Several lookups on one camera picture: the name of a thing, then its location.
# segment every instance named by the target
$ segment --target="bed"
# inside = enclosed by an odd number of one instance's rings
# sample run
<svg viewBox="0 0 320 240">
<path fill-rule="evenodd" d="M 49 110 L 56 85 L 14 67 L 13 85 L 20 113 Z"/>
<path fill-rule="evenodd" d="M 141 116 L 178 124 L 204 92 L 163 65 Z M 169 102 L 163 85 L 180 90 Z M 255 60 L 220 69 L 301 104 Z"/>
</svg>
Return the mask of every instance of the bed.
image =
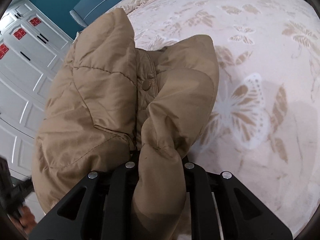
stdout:
<svg viewBox="0 0 320 240">
<path fill-rule="evenodd" d="M 136 46 L 213 39 L 218 97 L 189 159 L 231 171 L 296 237 L 320 201 L 320 19 L 304 0 L 123 0 Z M 174 239 L 191 239 L 188 204 Z"/>
</svg>

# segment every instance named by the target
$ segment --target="white wardrobe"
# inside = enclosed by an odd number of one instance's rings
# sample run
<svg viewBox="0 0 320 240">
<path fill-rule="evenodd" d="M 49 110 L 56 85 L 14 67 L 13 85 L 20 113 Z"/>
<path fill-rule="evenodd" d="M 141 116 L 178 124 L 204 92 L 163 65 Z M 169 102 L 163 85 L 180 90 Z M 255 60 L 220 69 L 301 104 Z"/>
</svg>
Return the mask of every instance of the white wardrobe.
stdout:
<svg viewBox="0 0 320 240">
<path fill-rule="evenodd" d="M 0 155 L 25 179 L 50 85 L 73 40 L 28 0 L 8 8 L 0 32 Z"/>
</svg>

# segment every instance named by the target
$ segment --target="triangular cutout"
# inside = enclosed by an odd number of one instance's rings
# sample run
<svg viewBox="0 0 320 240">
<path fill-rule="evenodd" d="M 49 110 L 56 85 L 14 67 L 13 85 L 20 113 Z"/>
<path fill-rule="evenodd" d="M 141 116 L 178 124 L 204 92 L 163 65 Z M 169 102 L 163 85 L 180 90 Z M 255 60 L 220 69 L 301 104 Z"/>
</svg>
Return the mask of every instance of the triangular cutout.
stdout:
<svg viewBox="0 0 320 240">
<path fill-rule="evenodd" d="M 236 198 L 241 208 L 244 220 L 250 220 L 261 215 L 261 211 L 250 201 L 250 199 L 242 193 L 238 188 L 234 189 Z"/>
<path fill-rule="evenodd" d="M 84 197 L 86 188 L 79 189 L 68 201 L 58 210 L 57 214 L 70 220 L 75 220 Z"/>
</svg>

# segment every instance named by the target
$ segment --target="silver rivet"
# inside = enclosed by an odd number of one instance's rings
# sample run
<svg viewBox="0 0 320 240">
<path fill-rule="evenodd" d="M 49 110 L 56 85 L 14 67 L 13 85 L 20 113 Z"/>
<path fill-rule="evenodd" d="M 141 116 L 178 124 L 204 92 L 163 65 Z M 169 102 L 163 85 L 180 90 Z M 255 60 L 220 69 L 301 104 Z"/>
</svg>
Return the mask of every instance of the silver rivet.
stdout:
<svg viewBox="0 0 320 240">
<path fill-rule="evenodd" d="M 127 162 L 127 163 L 125 164 L 125 166 L 126 166 L 127 168 L 131 169 L 131 168 L 133 168 L 133 167 L 135 166 L 135 163 L 134 163 L 134 162 Z"/>
<path fill-rule="evenodd" d="M 195 167 L 195 165 L 193 163 L 186 163 L 184 166 L 188 170 L 191 170 L 191 169 L 193 169 Z"/>
<path fill-rule="evenodd" d="M 222 173 L 222 177 L 225 179 L 230 179 L 232 177 L 232 174 L 229 171 L 225 171 Z"/>
<path fill-rule="evenodd" d="M 89 179 L 95 179 L 96 177 L 98 177 L 98 173 L 96 173 L 95 171 L 91 171 L 91 172 L 88 174 L 88 178 L 89 178 Z"/>
</svg>

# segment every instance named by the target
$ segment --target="red chinese character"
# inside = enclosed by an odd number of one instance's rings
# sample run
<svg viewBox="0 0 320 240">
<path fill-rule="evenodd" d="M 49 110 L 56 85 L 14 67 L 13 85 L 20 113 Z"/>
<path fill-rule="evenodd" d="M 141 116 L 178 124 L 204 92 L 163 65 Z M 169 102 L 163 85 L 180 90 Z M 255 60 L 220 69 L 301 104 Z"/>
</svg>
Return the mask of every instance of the red chinese character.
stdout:
<svg viewBox="0 0 320 240">
<path fill-rule="evenodd" d="M 41 21 L 39 20 L 38 17 L 35 17 L 35 18 L 31 19 L 29 22 L 30 22 L 33 26 L 37 26 L 38 24 L 41 23 Z"/>
<path fill-rule="evenodd" d="M 4 45 L 4 44 L 1 44 L 0 45 L 0 59 L 2 59 L 4 57 L 4 55 L 8 52 L 9 48 Z"/>
<path fill-rule="evenodd" d="M 26 31 L 20 28 L 13 34 L 13 36 L 15 36 L 18 40 L 21 40 L 21 38 L 26 34 L 27 34 Z"/>
</svg>

